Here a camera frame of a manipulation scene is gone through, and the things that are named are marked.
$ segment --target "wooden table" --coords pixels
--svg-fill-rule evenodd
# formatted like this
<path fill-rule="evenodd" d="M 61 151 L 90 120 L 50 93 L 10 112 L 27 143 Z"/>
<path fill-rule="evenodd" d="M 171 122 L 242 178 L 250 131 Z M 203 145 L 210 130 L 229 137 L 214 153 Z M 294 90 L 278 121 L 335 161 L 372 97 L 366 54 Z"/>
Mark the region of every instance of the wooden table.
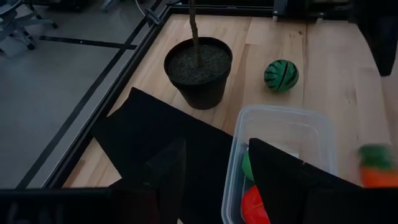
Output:
<path fill-rule="evenodd" d="M 222 102 L 210 110 L 195 110 L 169 82 L 164 58 L 174 45 L 191 37 L 188 16 L 172 15 L 110 114 L 133 86 L 231 135 L 239 110 L 246 105 L 315 110 L 334 124 L 339 176 L 355 183 L 360 145 L 398 143 L 398 66 L 393 75 L 381 78 L 354 24 L 274 23 L 270 18 L 231 16 L 197 16 L 197 24 L 201 36 L 221 39 L 233 51 Z M 293 61 L 300 78 L 289 92 L 276 95 L 265 87 L 262 76 L 267 65 L 280 58 Z M 108 186 L 120 178 L 94 139 L 64 186 Z"/>

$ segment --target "green object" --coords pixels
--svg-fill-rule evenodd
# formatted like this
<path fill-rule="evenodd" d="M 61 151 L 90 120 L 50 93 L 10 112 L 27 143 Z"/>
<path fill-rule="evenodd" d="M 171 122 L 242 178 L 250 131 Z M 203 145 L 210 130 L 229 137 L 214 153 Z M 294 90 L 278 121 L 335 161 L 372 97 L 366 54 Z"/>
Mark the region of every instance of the green object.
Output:
<path fill-rule="evenodd" d="M 299 71 L 293 62 L 276 60 L 264 72 L 264 81 L 272 91 L 281 93 L 291 89 L 299 80 Z"/>
<path fill-rule="evenodd" d="M 242 170 L 244 175 L 246 175 L 249 180 L 254 182 L 253 173 L 251 172 L 250 166 L 249 151 L 246 151 L 246 153 L 243 155 Z"/>
<path fill-rule="evenodd" d="M 397 168 L 393 149 L 387 144 L 366 144 L 359 148 L 361 166 L 377 167 L 380 170 Z"/>

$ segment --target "gray floor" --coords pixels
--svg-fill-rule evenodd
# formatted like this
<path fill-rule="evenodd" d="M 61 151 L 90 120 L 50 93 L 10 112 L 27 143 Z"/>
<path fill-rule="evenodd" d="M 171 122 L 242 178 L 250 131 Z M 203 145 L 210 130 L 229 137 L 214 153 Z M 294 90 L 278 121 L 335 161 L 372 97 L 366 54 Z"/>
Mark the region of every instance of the gray floor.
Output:
<path fill-rule="evenodd" d="M 154 1 L 142 7 L 150 7 Z M 59 26 L 29 27 L 38 37 L 68 37 L 124 43 L 143 16 L 132 1 L 117 3 L 107 14 L 98 1 L 82 13 L 60 12 L 37 7 L 43 17 Z M 23 15 L 27 9 L 20 9 Z M 138 44 L 148 26 L 134 39 Z M 60 129 L 66 118 L 97 79 L 118 48 L 35 40 L 29 51 L 18 40 L 0 43 L 0 188 L 14 188 Z M 97 89 L 79 117 L 34 179 L 30 187 L 40 187 L 57 165 L 101 97 L 123 68 L 132 50 L 127 50 Z"/>

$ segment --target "soil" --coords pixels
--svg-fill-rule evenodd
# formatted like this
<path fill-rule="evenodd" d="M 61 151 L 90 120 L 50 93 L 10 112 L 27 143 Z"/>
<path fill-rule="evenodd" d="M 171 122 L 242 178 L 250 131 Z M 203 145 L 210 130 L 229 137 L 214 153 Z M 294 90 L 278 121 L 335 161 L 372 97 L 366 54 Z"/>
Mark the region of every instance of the soil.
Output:
<path fill-rule="evenodd" d="M 169 65 L 169 75 L 175 82 L 197 85 L 224 74 L 231 63 L 228 54 L 212 45 L 200 45 L 201 66 L 196 68 L 193 47 L 179 52 Z"/>

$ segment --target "plastic container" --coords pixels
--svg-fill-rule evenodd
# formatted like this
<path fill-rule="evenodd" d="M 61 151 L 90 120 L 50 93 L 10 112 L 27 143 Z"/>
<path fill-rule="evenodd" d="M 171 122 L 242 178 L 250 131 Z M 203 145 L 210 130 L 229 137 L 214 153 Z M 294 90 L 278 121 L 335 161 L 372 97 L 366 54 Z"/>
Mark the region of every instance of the plastic container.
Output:
<path fill-rule="evenodd" d="M 245 178 L 241 164 L 251 138 L 259 138 L 309 164 L 337 174 L 335 139 L 326 117 L 281 106 L 247 106 L 239 113 L 229 156 L 221 208 L 225 224 L 244 223 L 241 199 L 253 182 Z"/>

